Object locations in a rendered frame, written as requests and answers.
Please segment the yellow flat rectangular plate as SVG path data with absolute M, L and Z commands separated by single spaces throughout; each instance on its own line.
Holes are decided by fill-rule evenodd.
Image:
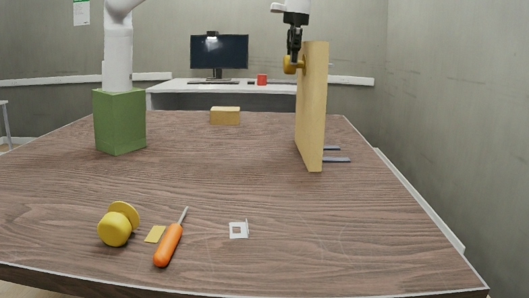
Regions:
M 161 238 L 161 236 L 162 236 L 163 232 L 165 231 L 165 229 L 166 229 L 166 227 L 153 226 L 153 228 L 151 229 L 150 233 L 148 234 L 148 236 L 146 237 L 144 242 L 147 242 L 147 243 L 158 243 L 159 239 Z

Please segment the orange-handled screwdriver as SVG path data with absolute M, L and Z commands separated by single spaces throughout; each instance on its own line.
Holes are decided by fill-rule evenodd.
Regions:
M 153 262 L 156 266 L 162 268 L 168 265 L 179 238 L 182 235 L 183 229 L 181 227 L 181 223 L 187 211 L 188 206 L 186 206 L 185 210 L 183 211 L 178 223 L 173 223 L 170 225 L 167 232 L 165 233 L 165 236 L 163 237 L 153 256 Z

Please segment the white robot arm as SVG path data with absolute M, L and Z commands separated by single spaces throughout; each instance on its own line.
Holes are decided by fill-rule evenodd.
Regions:
M 132 90 L 132 10 L 144 1 L 146 0 L 104 0 L 103 91 Z M 310 0 L 285 0 L 285 5 L 271 4 L 271 13 L 284 11 L 310 15 Z

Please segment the tan flat rectangular box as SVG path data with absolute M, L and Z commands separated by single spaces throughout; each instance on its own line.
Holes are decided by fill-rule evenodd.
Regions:
M 239 125 L 240 107 L 212 107 L 211 125 Z

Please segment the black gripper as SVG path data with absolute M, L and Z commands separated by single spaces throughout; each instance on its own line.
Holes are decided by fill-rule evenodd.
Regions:
M 283 23 L 290 24 L 290 28 L 287 30 L 287 55 L 290 55 L 289 63 L 293 65 L 298 64 L 298 51 L 301 49 L 302 43 L 302 31 L 301 26 L 307 26 L 309 24 L 310 15 L 307 13 L 283 12 Z M 296 28 L 297 27 L 297 28 Z M 291 45 L 291 47 L 290 47 Z

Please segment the wooden door panel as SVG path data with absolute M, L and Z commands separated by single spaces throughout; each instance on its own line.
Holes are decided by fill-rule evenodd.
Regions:
M 325 136 L 328 41 L 302 41 L 298 61 L 306 55 L 306 75 L 298 69 L 295 143 L 308 172 L 321 172 Z

